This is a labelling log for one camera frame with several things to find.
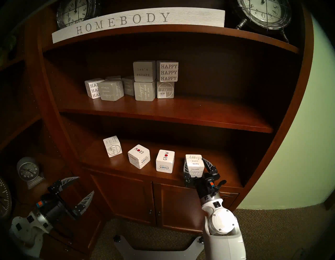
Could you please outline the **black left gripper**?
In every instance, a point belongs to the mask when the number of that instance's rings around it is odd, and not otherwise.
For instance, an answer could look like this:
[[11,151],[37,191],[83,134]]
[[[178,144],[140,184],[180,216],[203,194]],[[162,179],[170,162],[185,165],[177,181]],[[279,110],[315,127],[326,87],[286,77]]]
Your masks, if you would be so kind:
[[40,201],[36,203],[36,207],[39,212],[50,224],[55,224],[64,214],[67,214],[72,219],[77,220],[80,217],[79,214],[84,214],[89,207],[94,197],[94,191],[83,198],[73,210],[58,195],[58,193],[72,185],[79,178],[80,177],[67,177],[62,180],[55,181],[48,187],[50,194],[43,194]]

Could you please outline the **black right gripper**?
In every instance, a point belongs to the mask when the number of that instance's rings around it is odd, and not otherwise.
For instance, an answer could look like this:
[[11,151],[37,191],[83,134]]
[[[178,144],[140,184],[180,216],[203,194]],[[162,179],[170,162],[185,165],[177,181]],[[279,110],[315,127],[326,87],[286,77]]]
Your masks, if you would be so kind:
[[186,187],[195,187],[200,199],[206,196],[214,197],[220,190],[221,186],[225,185],[227,182],[226,180],[221,180],[218,185],[215,185],[214,181],[220,178],[220,174],[218,174],[216,166],[206,159],[202,159],[202,161],[207,169],[207,172],[205,172],[200,178],[191,177],[186,160],[184,162],[183,170],[183,177]]

